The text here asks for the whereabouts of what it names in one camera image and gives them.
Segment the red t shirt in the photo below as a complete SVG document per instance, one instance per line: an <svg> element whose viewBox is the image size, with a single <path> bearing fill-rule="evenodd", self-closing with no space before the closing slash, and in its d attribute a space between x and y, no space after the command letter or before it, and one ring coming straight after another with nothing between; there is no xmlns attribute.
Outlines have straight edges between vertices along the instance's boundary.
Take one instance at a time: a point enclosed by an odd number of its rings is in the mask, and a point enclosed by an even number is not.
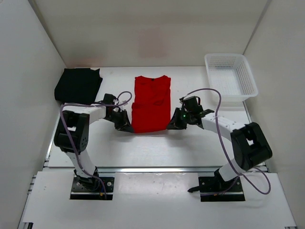
<svg viewBox="0 0 305 229"><path fill-rule="evenodd" d="M163 131L171 120L171 78L135 77L135 99L132 104L134 132Z"/></svg>

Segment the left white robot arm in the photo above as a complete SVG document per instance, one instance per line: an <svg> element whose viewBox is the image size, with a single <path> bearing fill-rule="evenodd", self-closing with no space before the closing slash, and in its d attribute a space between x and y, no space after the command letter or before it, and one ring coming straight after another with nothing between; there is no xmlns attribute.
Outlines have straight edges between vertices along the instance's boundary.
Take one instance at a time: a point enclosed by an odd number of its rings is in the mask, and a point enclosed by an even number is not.
<svg viewBox="0 0 305 229"><path fill-rule="evenodd" d="M69 157L78 182L89 191L107 193L106 182L99 176L97 166L86 150L89 143L89 126L94 122L106 120L112 122L118 131L134 132L127 111L122 109L122 106L132 99L132 93L124 91L119 95L123 94L129 94L130 97L120 101L119 96L105 94L103 100L89 105L66 103L60 108L54 144Z"/></svg>

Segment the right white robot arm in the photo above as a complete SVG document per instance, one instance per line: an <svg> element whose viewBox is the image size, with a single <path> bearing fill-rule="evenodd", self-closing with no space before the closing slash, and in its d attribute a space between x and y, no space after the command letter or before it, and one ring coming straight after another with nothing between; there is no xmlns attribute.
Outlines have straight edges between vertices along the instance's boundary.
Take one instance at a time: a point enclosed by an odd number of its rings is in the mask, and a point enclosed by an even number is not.
<svg viewBox="0 0 305 229"><path fill-rule="evenodd" d="M214 186L221 191L231 185L231 180L270 159L272 150L259 124L242 124L216 115L211 109L204 110L196 96L181 99L167 125L168 130L184 130L195 125L218 134L232 143L234 158L214 173Z"/></svg>

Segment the black t shirt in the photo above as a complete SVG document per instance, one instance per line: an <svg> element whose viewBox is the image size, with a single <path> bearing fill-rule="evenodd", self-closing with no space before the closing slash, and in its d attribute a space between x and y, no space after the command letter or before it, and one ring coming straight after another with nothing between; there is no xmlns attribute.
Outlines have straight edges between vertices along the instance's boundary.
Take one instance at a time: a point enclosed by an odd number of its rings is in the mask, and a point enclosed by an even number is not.
<svg viewBox="0 0 305 229"><path fill-rule="evenodd" d="M90 105L95 102L102 81L99 69L65 68L54 89L55 100Z"/></svg>

